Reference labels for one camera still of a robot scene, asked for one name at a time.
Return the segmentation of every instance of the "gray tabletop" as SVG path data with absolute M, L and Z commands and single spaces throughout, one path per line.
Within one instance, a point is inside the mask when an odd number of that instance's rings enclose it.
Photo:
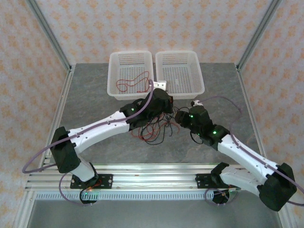
M 247 106 L 234 64 L 200 64 L 205 92 L 196 99 L 223 95 L 243 109 L 243 118 L 234 126 L 235 136 L 259 152 Z M 78 128 L 101 120 L 131 101 L 117 101 L 107 94 L 108 64 L 77 64 L 68 92 L 60 126 Z M 191 100 L 176 100 L 177 107 L 190 106 Z M 238 115 L 238 110 L 223 99 L 204 103 L 215 124 L 226 128 Z M 148 145 L 123 133 L 105 139 L 86 149 L 81 156 L 93 164 L 120 163 L 236 163 L 231 158 L 205 145 L 194 143 L 188 129 L 173 127 L 173 135 L 165 134 L 160 145 Z

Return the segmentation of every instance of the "floral wallpaper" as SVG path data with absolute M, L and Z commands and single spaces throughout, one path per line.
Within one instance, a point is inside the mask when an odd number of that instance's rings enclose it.
M 0 1 L 0 15 L 0 227 L 9 228 L 21 169 L 47 140 L 67 72 L 25 0 Z
M 237 63 L 271 0 L 38 0 L 71 64 L 114 51 L 194 50 Z
M 268 157 L 292 166 L 304 186 L 304 1 L 280 4 L 242 71 Z M 298 190 L 293 201 L 304 203 Z M 297 227 L 304 208 L 288 205 Z

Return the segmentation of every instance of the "plastic mesh basket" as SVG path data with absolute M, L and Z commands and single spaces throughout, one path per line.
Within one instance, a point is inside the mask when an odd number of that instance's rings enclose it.
M 148 79 L 154 80 L 152 54 L 150 51 L 113 52 L 110 55 L 108 71 L 108 94 L 117 100 L 145 98 L 148 92 L 139 92 L 145 91 L 149 87 L 146 80 L 141 80 L 147 77 L 148 73 L 142 74 L 135 81 L 127 81 L 134 80 L 139 74 L 145 71 L 149 72 Z M 116 82 L 121 79 L 123 79 L 123 81 L 119 81 L 118 83 L 118 85 L 121 85 L 117 86 Z
M 156 79 L 167 81 L 167 93 L 174 99 L 193 99 L 205 91 L 200 63 L 194 51 L 156 53 Z

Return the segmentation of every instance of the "small white box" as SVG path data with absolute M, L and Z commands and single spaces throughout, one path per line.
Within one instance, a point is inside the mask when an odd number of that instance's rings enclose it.
M 173 99 L 194 99 L 205 91 L 200 63 L 194 51 L 156 53 L 156 80 L 167 81 L 167 93 Z
M 149 93 L 142 92 L 149 90 L 146 78 L 154 80 L 150 51 L 120 51 L 110 55 L 107 84 L 110 96 L 117 100 L 145 98 Z

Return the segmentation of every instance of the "patterned wallpaper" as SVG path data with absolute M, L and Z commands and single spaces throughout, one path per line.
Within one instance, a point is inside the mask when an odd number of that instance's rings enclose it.
M 71 64 L 114 51 L 194 50 L 237 63 L 271 0 L 38 0 Z
M 0 15 L 0 227 L 9 228 L 21 169 L 47 140 L 66 70 L 25 0 L 0 1 Z
M 282 1 L 242 77 L 268 157 L 304 186 L 304 1 Z M 304 203 L 299 191 L 292 197 Z M 291 206 L 298 227 L 304 208 Z

